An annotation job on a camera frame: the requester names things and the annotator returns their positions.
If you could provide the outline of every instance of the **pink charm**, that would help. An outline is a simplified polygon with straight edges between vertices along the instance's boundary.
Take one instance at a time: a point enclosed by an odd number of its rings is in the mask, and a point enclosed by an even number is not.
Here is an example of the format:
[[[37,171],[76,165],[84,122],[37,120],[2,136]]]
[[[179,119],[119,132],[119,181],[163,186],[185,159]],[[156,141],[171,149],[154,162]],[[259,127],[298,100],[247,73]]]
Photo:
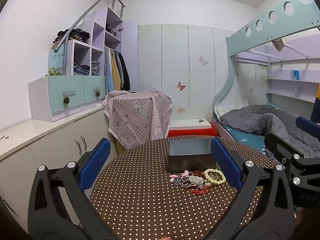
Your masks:
[[[185,177],[187,175],[189,175],[189,171],[184,171],[184,173],[181,174],[181,177]]]

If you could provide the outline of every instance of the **gray quilt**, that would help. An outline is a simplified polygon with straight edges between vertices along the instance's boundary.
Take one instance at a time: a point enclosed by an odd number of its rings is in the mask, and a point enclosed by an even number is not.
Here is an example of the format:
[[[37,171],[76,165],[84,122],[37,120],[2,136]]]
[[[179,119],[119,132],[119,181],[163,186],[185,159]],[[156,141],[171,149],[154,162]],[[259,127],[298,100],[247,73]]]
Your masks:
[[[246,133],[266,136],[273,132],[302,152],[305,158],[320,157],[318,139],[297,128],[296,117],[273,106],[246,106],[224,114],[220,121]]]

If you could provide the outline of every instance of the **polka dot tablecloth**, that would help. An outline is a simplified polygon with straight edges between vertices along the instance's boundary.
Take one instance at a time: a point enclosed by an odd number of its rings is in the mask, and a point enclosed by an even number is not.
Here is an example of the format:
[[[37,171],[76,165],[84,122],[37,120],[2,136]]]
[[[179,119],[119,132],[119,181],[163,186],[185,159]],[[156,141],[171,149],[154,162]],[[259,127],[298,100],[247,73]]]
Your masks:
[[[119,239],[202,239],[233,200],[236,190],[228,183],[198,196],[169,182],[167,154],[173,138],[211,137],[179,136],[144,143],[116,157],[97,178],[90,201]],[[267,157],[251,147],[222,140],[242,158],[258,166],[273,167]],[[249,223],[261,190],[257,187],[241,224]]]

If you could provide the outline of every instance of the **cabinet handle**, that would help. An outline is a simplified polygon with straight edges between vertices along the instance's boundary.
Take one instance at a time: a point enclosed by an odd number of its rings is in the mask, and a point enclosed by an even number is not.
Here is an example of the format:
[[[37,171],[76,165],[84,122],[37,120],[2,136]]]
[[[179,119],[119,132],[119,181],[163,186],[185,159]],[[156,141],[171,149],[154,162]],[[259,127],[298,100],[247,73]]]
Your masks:
[[[81,136],[81,139],[83,140],[84,146],[85,146],[85,148],[87,149],[87,143],[86,143],[86,141],[85,141],[85,138]]]
[[[0,198],[2,199],[3,203],[11,210],[11,212],[18,217],[17,213],[12,209],[12,207],[9,206],[9,204],[5,201],[4,197],[0,195]]]
[[[80,143],[79,143],[77,140],[76,140],[76,143],[77,143],[77,145],[78,145],[78,147],[79,147],[79,151],[80,151],[79,154],[80,154],[80,156],[82,156],[82,155],[81,155],[81,153],[82,153],[81,145],[80,145]]]

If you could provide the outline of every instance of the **black box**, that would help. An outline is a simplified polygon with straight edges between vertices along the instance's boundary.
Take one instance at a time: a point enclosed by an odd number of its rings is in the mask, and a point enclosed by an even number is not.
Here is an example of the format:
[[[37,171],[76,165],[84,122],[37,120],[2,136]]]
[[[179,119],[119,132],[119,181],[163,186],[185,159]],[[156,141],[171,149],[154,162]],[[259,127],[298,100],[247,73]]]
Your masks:
[[[211,138],[172,139],[169,143],[168,172],[205,171],[215,169]]]

